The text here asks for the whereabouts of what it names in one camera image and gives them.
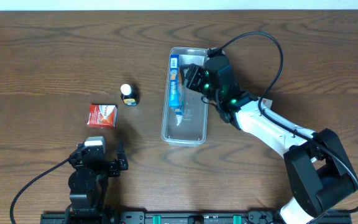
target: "tube cap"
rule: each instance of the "tube cap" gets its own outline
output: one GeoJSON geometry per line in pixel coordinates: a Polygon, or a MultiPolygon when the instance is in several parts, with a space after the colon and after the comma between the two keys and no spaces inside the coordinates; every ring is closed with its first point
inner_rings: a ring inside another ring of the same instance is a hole
{"type": "Polygon", "coordinates": [[[128,84],[123,84],[121,86],[121,93],[124,95],[129,95],[130,93],[132,93],[131,86],[128,84]]]}

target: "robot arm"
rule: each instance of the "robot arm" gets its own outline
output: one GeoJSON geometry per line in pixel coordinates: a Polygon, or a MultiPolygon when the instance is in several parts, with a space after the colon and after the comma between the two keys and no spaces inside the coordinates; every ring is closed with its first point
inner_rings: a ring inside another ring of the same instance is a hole
{"type": "MultiPolygon", "coordinates": [[[[313,130],[295,125],[294,123],[274,113],[272,110],[266,108],[265,105],[262,105],[262,108],[271,117],[274,117],[285,126],[296,129],[298,132],[308,136],[309,138],[313,138],[312,134],[315,133],[313,130]]],[[[258,102],[251,101],[242,106],[241,109],[236,112],[235,116],[240,129],[256,136],[282,157],[284,157],[284,153],[286,153],[290,147],[300,146],[306,142],[306,140],[300,138],[299,136],[295,136],[294,134],[289,133],[283,128],[272,123],[265,116],[261,116],[261,114],[262,113],[258,109],[258,102]]]]}
{"type": "Polygon", "coordinates": [[[299,127],[266,108],[256,96],[240,90],[221,49],[209,51],[204,67],[183,67],[183,84],[216,102],[215,109],[224,122],[253,134],[284,158],[294,196],[280,211],[284,221],[308,223],[320,218],[358,190],[356,173],[338,136],[329,129],[317,133],[299,127]],[[326,165],[316,170],[313,162],[317,160],[325,160],[326,165]]]}

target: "wood grain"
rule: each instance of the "wood grain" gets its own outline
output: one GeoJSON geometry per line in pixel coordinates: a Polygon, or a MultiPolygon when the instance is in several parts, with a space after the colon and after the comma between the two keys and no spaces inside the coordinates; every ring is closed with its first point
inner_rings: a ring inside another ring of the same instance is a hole
{"type": "MultiPolygon", "coordinates": [[[[283,160],[213,108],[202,146],[160,138],[170,49],[219,46],[254,30],[276,37],[285,55],[272,109],[337,132],[358,175],[358,11],[0,12],[0,223],[9,223],[11,201],[28,181],[95,135],[106,138],[109,158],[117,139],[128,153],[130,169],[111,180],[108,204],[195,211],[287,203],[283,160]],[[121,103],[123,83],[139,87],[138,106],[121,103]],[[90,103],[117,103],[117,129],[87,128],[90,103]]],[[[278,67],[274,45],[249,37],[226,52],[241,87],[261,94],[278,67]]],[[[72,172],[65,165],[26,190],[17,222],[64,210],[72,172]]],[[[357,203],[354,194],[338,207],[357,203]]]]}

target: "blue toothpaste tube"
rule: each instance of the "blue toothpaste tube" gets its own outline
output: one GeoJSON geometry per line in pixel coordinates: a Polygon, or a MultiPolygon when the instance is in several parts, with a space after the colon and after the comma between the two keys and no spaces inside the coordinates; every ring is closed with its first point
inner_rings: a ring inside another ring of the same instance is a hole
{"type": "Polygon", "coordinates": [[[179,55],[171,55],[169,61],[169,107],[174,110],[177,117],[183,116],[183,109],[185,107],[185,88],[182,84],[179,68],[179,55]]]}

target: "black cable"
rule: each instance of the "black cable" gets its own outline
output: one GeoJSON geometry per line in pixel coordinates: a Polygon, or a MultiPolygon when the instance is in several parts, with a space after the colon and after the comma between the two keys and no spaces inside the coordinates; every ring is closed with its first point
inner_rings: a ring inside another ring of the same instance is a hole
{"type": "MultiPolygon", "coordinates": [[[[263,35],[265,37],[268,37],[270,40],[272,40],[274,42],[274,44],[277,46],[278,51],[280,53],[280,68],[278,69],[278,72],[277,72],[275,78],[273,79],[272,83],[268,86],[268,88],[265,90],[265,92],[259,98],[258,109],[259,109],[260,113],[262,115],[264,115],[272,123],[274,123],[277,126],[283,128],[284,130],[294,134],[295,136],[298,136],[298,137],[300,137],[300,138],[302,138],[302,139],[314,144],[318,149],[321,149],[326,154],[331,156],[333,159],[338,161],[345,168],[347,174],[352,178],[352,180],[353,180],[353,182],[356,185],[356,188],[358,190],[358,179],[355,177],[353,172],[351,172],[351,170],[348,168],[348,166],[346,166],[345,163],[343,163],[343,161],[339,158],[339,156],[334,151],[326,148],[325,146],[321,145],[320,143],[316,142],[315,140],[300,134],[296,129],[292,130],[292,129],[286,127],[285,125],[279,123],[278,121],[274,120],[274,118],[271,118],[269,115],[267,115],[265,110],[262,109],[262,100],[265,98],[265,96],[269,92],[269,90],[274,86],[275,82],[278,80],[278,78],[280,77],[280,74],[281,74],[281,72],[283,70],[283,61],[284,61],[283,50],[282,50],[280,44],[278,43],[278,41],[274,37],[272,37],[271,35],[266,34],[265,32],[248,32],[248,33],[241,34],[241,35],[233,38],[232,40],[230,40],[229,42],[224,44],[222,47],[220,47],[219,51],[221,51],[223,48],[227,47],[229,44],[233,43],[235,40],[240,39],[241,37],[248,36],[248,35],[263,35]]],[[[353,208],[353,209],[350,209],[350,210],[330,210],[330,211],[332,211],[332,212],[341,212],[341,213],[354,213],[354,212],[358,212],[358,206],[356,208],[353,208]]]]}
{"type": "Polygon", "coordinates": [[[206,98],[206,99],[208,100],[208,97],[207,97],[206,95],[203,95],[203,96],[201,97],[201,101],[202,101],[203,103],[212,105],[212,106],[214,106],[214,107],[217,107],[216,104],[214,104],[214,103],[209,103],[209,102],[207,102],[207,101],[204,101],[204,98],[206,98]]]}
{"type": "Polygon", "coordinates": [[[13,216],[13,208],[15,207],[15,204],[17,202],[17,199],[20,197],[20,195],[23,193],[23,191],[25,191],[28,187],[30,187],[30,185],[32,185],[35,181],[37,181],[38,179],[40,179],[41,177],[47,175],[48,173],[50,173],[51,171],[54,171],[56,168],[62,166],[63,164],[65,164],[66,162],[68,162],[71,158],[65,159],[63,162],[57,164],[56,166],[50,168],[49,170],[43,172],[42,174],[40,174],[38,177],[34,178],[33,180],[31,180],[28,184],[26,184],[22,190],[19,191],[19,193],[17,193],[16,197],[13,199],[12,204],[11,204],[11,210],[10,210],[10,216],[11,216],[11,222],[12,224],[16,224],[15,218],[13,216]]]}

